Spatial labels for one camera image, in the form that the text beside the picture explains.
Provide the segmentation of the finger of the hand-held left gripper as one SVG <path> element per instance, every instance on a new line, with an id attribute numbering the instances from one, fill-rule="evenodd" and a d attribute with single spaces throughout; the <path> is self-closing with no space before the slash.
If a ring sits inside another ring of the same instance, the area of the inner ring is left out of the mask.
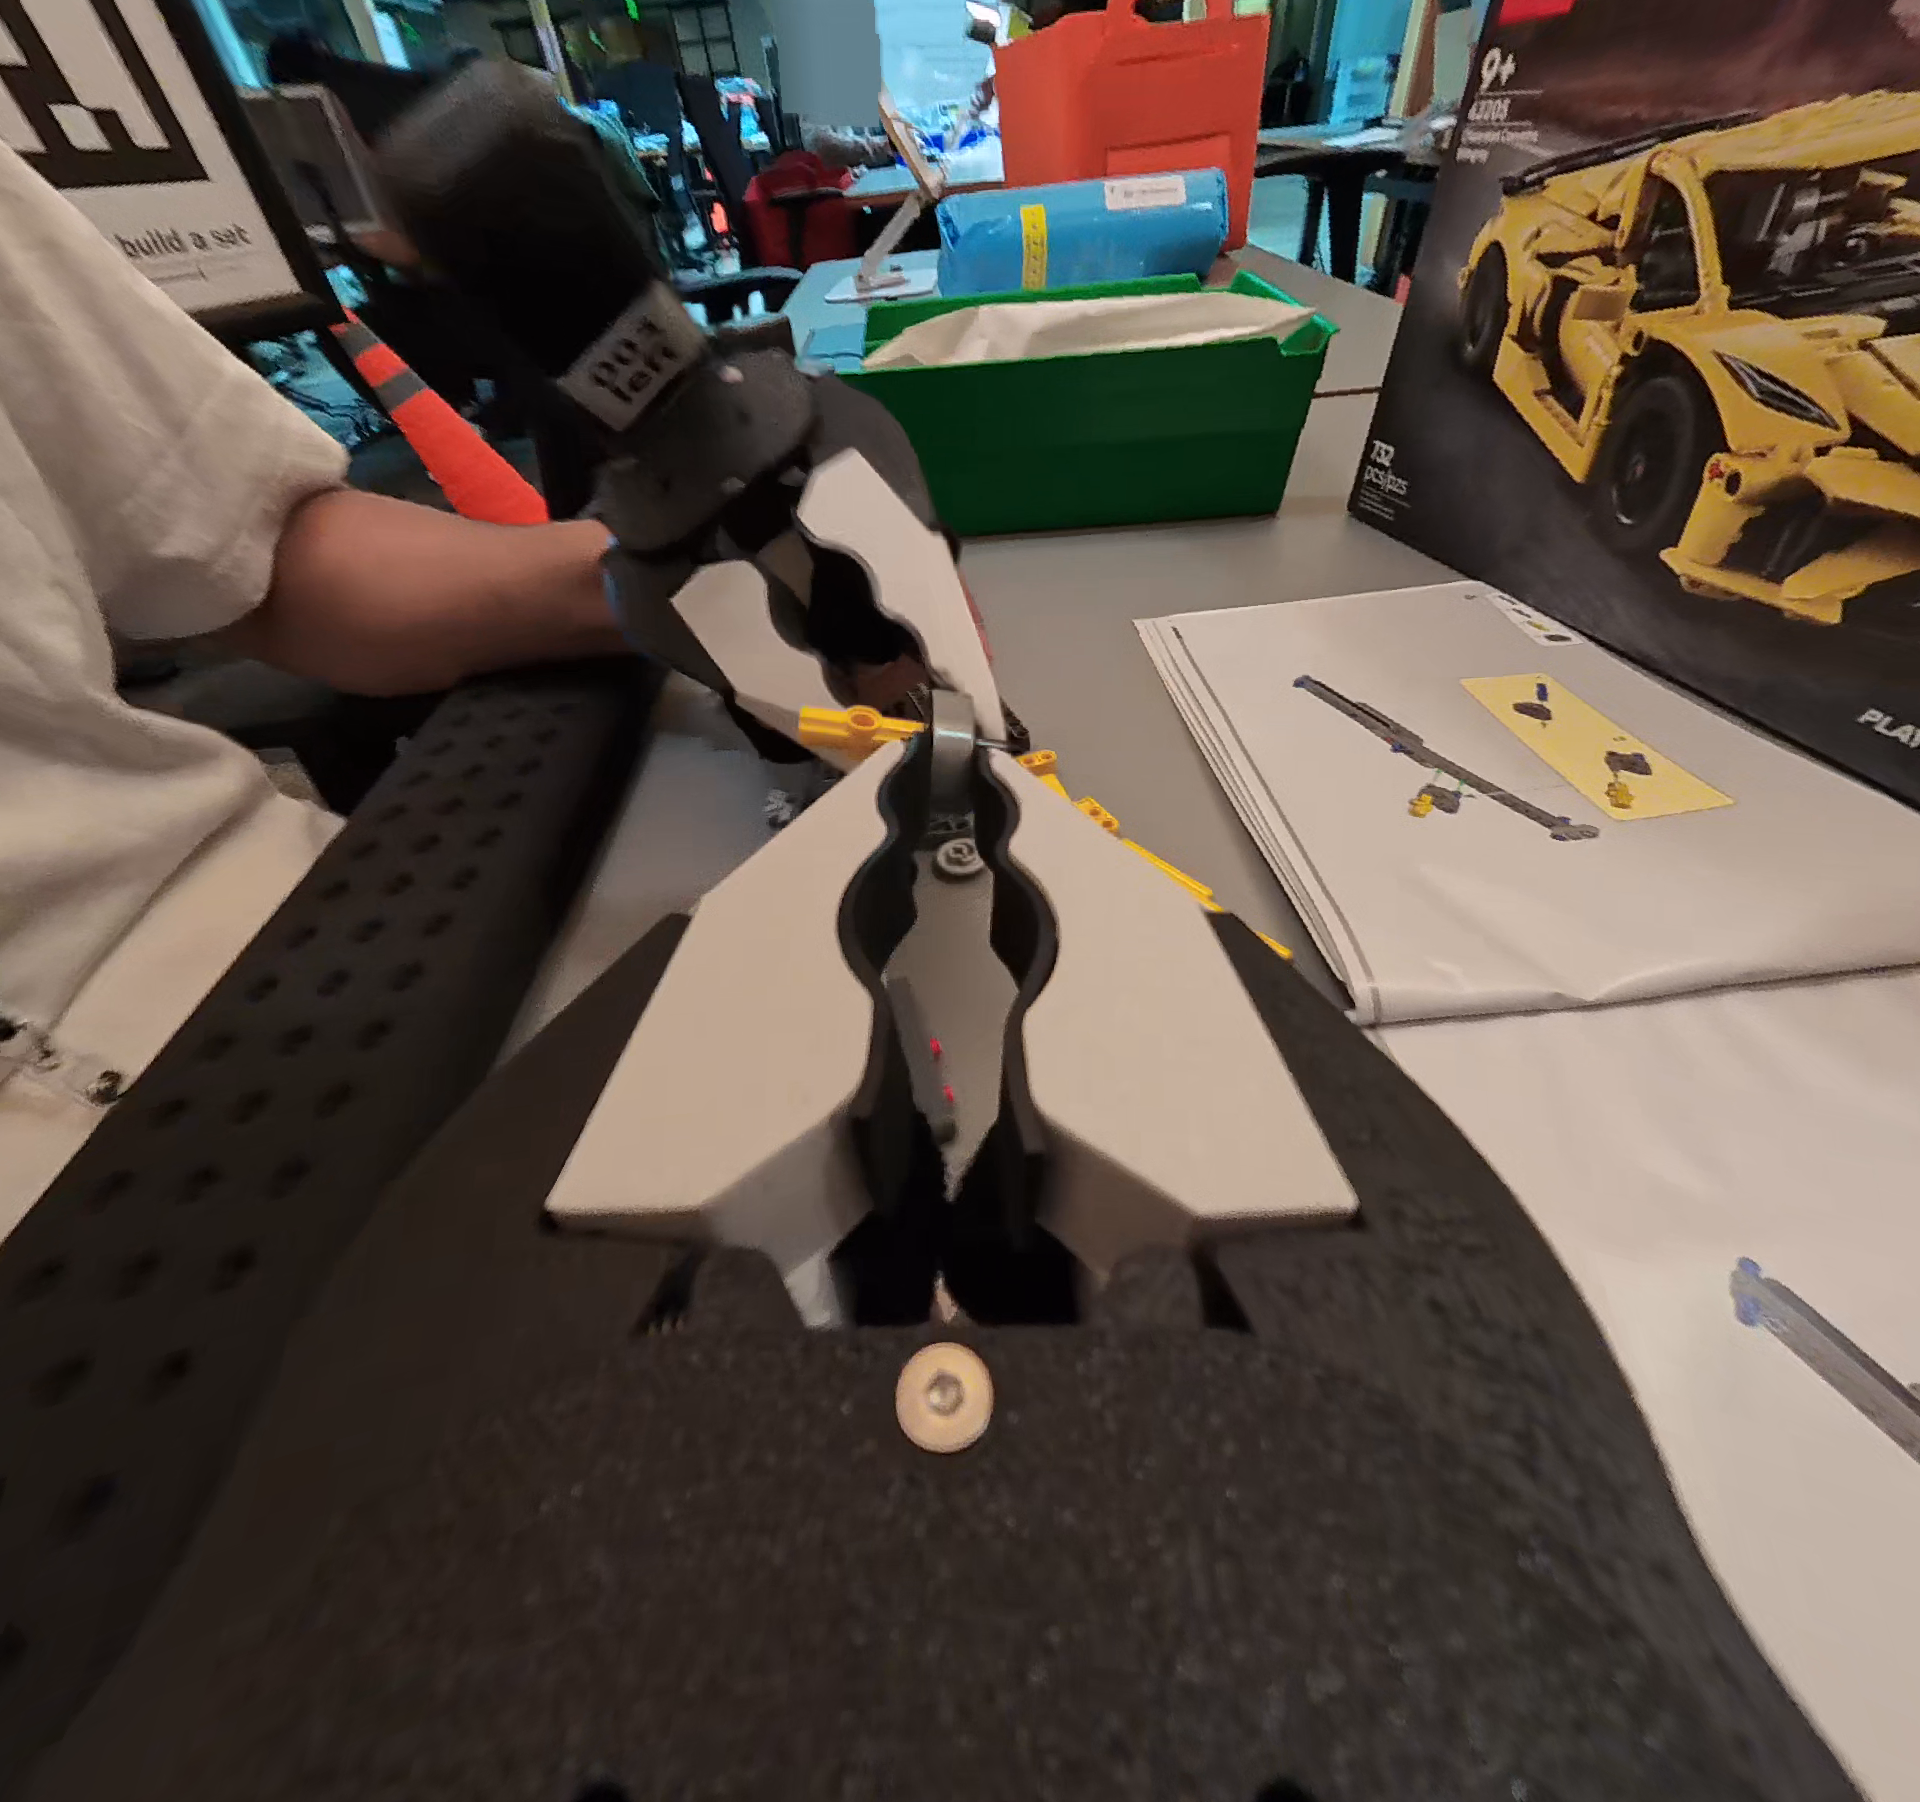
<path id="1" fill-rule="evenodd" d="M 666 666 L 738 712 L 837 712 L 826 664 L 787 639 L 749 562 L 708 563 L 667 603 Z"/>
<path id="2" fill-rule="evenodd" d="M 925 682 L 966 699 L 977 734 L 1006 741 L 994 664 L 942 533 L 857 452 L 809 475 L 795 526 L 819 567 L 840 557 L 859 572 L 867 614 L 905 636 Z"/>

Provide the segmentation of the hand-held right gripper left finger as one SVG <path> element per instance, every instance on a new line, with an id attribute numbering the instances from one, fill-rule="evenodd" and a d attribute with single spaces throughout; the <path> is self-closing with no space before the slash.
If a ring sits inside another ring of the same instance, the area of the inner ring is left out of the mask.
<path id="1" fill-rule="evenodd" d="M 925 734 L 857 765 L 655 927 L 656 981 L 547 1221 L 753 1252 L 820 1287 L 837 1327 L 920 1327 L 944 1226 L 885 969 L 917 921 Z"/>

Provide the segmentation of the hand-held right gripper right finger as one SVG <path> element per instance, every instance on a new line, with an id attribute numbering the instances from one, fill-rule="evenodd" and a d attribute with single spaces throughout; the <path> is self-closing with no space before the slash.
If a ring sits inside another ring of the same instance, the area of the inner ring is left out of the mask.
<path id="1" fill-rule="evenodd" d="M 1127 1263 L 1350 1225 L 1359 1196 L 1259 1009 L 1283 957 L 1001 753 L 972 769 L 1013 981 L 995 1119 L 955 1192 L 955 1304 L 1074 1322 Z"/>

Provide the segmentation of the yellow lego connector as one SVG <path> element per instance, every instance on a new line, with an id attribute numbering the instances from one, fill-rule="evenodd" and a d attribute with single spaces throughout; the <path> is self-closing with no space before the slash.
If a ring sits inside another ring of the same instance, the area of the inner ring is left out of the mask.
<path id="1" fill-rule="evenodd" d="M 875 753 L 907 744 L 927 734 L 922 719 L 894 717 L 868 708 L 805 708 L 799 717 L 799 743 L 817 760 L 852 769 Z"/>

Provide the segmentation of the long grey lego beam assembly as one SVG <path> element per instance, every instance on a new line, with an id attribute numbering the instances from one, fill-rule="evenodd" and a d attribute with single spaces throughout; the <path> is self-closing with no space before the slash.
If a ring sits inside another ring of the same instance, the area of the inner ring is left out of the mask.
<path id="1" fill-rule="evenodd" d="M 894 1009 L 910 1094 L 927 1132 L 939 1149 L 958 1136 L 955 1094 L 948 1080 L 945 1045 L 934 1033 L 925 1004 L 899 975 L 885 977 Z"/>

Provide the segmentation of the short dark grey lego beam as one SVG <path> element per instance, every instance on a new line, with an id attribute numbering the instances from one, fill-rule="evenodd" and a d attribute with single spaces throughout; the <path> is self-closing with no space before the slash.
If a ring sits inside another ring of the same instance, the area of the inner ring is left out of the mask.
<path id="1" fill-rule="evenodd" d="M 972 701 L 955 691 L 934 688 L 927 701 L 925 743 L 932 826 L 938 831 L 960 829 L 972 822 Z"/>

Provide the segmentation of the cluster of yellow lego pieces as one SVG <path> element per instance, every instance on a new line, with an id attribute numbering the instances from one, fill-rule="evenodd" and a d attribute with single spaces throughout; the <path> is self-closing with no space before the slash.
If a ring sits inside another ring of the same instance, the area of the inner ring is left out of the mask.
<path id="1" fill-rule="evenodd" d="M 1052 753 L 995 755 L 989 767 L 1011 810 L 1008 873 L 1049 930 L 1060 981 L 1174 981 L 1220 948 L 1215 926 L 1235 914 L 1214 888 L 1131 841 L 1097 801 L 1074 797 Z"/>

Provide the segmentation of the lego set box with yellow car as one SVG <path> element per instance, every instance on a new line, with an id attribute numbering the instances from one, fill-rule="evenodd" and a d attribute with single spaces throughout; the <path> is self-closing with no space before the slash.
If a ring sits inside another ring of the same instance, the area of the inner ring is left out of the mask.
<path id="1" fill-rule="evenodd" d="M 1918 802 L 1918 0 L 1491 0 L 1348 514 Z"/>

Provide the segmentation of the orange traffic cone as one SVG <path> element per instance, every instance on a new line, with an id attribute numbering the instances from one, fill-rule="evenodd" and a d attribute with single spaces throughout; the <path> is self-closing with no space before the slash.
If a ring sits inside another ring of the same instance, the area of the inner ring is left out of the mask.
<path id="1" fill-rule="evenodd" d="M 329 334 L 455 514 L 502 529 L 549 522 L 541 492 L 366 323 L 347 313 Z"/>

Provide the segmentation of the green plastic bin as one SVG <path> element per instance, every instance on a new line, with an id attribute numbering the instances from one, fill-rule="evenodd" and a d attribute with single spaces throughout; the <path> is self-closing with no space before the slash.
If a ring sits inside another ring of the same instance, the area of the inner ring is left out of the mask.
<path id="1" fill-rule="evenodd" d="M 1308 324 L 1284 341 L 862 371 L 884 341 L 952 308 L 1222 290 L 1295 302 L 1238 275 L 1225 287 L 1172 277 L 884 304 L 840 379 L 902 424 L 939 522 L 960 538 L 1266 517 L 1283 505 L 1336 334 L 1309 305 Z"/>

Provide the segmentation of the white paper sheet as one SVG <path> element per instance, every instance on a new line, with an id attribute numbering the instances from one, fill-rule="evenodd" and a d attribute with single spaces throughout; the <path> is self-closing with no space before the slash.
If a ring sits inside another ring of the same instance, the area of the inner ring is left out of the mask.
<path id="1" fill-rule="evenodd" d="M 1093 354 L 1284 341 L 1309 308 L 1230 292 L 1102 300 L 1021 300 L 952 308 L 873 349 L 862 371 L 899 372 Z"/>

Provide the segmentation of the light blue package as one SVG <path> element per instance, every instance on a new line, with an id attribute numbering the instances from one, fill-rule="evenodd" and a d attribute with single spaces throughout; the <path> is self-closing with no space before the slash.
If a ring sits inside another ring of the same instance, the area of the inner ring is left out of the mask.
<path id="1" fill-rule="evenodd" d="M 948 300 L 1203 281 L 1230 228 L 1220 168 L 978 189 L 945 199 L 935 221 Z"/>

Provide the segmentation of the open instruction booklet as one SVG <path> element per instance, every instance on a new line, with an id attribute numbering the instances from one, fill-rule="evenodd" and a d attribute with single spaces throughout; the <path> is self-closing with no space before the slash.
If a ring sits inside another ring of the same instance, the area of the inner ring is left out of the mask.
<path id="1" fill-rule="evenodd" d="M 1915 1798 L 1915 813 L 1477 582 L 1137 632 L 1357 1026 L 1597 1310 L 1773 1668 Z"/>

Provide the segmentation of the black framed marker sign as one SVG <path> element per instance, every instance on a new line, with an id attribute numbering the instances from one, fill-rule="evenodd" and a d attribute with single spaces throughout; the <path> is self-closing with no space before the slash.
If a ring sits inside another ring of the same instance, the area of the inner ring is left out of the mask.
<path id="1" fill-rule="evenodd" d="M 318 331 L 337 295 L 189 0 L 2 0 L 4 148 L 200 327 Z"/>

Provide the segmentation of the orange plastic case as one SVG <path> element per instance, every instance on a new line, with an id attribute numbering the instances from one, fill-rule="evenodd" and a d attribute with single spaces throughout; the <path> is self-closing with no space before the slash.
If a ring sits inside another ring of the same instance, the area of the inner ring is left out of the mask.
<path id="1" fill-rule="evenodd" d="M 995 51 L 1008 187 L 1225 175 L 1246 242 L 1269 21 L 1235 0 L 1108 0 Z"/>

